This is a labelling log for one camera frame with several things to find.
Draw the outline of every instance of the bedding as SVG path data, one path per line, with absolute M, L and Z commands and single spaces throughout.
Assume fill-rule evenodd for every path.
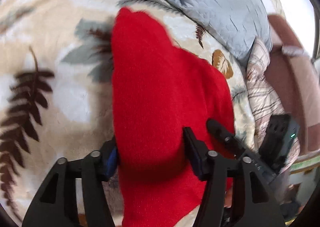
M 270 55 L 268 50 L 260 39 L 256 39 L 253 43 L 247 68 L 248 97 L 256 123 L 254 134 L 255 151 L 258 151 L 264 140 L 271 115 L 285 113 L 280 98 L 264 76 L 269 63 Z M 295 162 L 299 153 L 300 144 L 298 138 L 295 138 L 281 173 Z
M 254 118 L 236 60 L 166 1 L 1 0 L 0 6 L 0 203 L 19 226 L 58 158 L 83 158 L 114 134 L 110 32 L 122 6 L 146 11 L 176 46 L 222 72 L 236 134 L 253 146 Z M 117 175 L 105 185 L 105 195 L 120 225 Z M 81 192 L 77 196 L 81 214 Z
M 261 0 L 167 0 L 213 35 L 246 67 L 256 37 L 271 51 L 266 9 Z

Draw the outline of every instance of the light blue pillow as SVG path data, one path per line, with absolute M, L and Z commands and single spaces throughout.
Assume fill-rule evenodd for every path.
M 261 0 L 167 0 L 203 26 L 246 67 L 256 37 L 269 52 L 270 25 Z

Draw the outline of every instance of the blue component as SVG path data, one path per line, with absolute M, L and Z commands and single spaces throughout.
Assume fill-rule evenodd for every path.
M 111 151 L 110 156 L 107 160 L 103 161 L 103 167 L 105 168 L 106 177 L 110 178 L 116 172 L 118 166 L 118 150 L 116 147 Z

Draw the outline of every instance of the black clamp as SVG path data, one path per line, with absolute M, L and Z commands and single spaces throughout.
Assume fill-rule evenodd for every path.
M 101 182 L 117 166 L 116 139 L 85 158 L 59 158 L 30 204 L 22 227 L 81 227 L 76 204 L 76 178 L 82 179 L 85 216 L 89 227 L 114 227 Z
M 260 171 L 267 184 L 270 184 L 277 176 L 277 174 L 260 159 L 260 155 L 251 151 L 244 143 L 239 141 L 233 134 L 231 134 L 218 121 L 209 119 L 207 121 L 208 132 L 215 137 L 217 141 L 222 143 L 228 151 L 235 155 L 238 160 L 244 157 L 249 157 L 252 163 Z
M 194 174 L 207 181 L 193 227 L 283 227 L 280 207 L 255 162 L 248 156 L 227 159 L 208 150 L 191 128 L 183 128 L 185 151 Z M 225 218 L 224 196 L 227 177 L 233 178 L 230 218 Z

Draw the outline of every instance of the plaid fabric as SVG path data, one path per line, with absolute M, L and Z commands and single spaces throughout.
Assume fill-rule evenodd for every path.
M 247 67 L 248 98 L 256 124 L 254 133 L 254 149 L 256 151 L 264 140 L 271 115 L 285 113 L 279 96 L 264 76 L 269 63 L 270 55 L 267 48 L 260 39 L 256 39 Z M 300 144 L 296 138 L 282 172 L 295 162 L 299 153 Z

